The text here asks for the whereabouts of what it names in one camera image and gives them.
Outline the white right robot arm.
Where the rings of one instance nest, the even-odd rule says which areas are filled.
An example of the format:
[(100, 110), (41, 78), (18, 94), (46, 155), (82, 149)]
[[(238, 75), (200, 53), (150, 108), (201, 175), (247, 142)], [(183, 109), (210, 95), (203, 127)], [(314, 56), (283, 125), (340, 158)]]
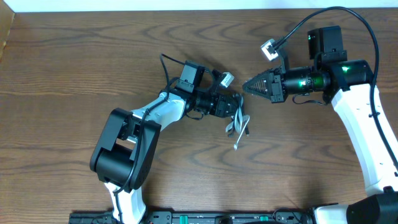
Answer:
[(301, 223), (397, 223), (397, 139), (386, 119), (374, 74), (365, 60), (348, 60), (338, 26), (310, 30), (312, 67), (285, 64), (256, 75), (243, 90), (283, 103), (288, 96), (323, 93), (342, 120), (361, 165), (367, 197), (351, 205), (311, 208)]

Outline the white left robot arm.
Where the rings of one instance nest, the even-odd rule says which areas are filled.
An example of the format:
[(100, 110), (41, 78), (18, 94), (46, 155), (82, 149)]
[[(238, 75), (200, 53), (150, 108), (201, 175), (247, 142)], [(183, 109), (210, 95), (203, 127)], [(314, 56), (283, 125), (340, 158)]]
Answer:
[(234, 116), (238, 96), (220, 93), (234, 77), (229, 72), (185, 61), (179, 77), (148, 105), (136, 110), (115, 108), (109, 114), (90, 159), (90, 169), (109, 190), (113, 223), (140, 223), (146, 213), (142, 185), (146, 180), (161, 131), (191, 111), (219, 118)]

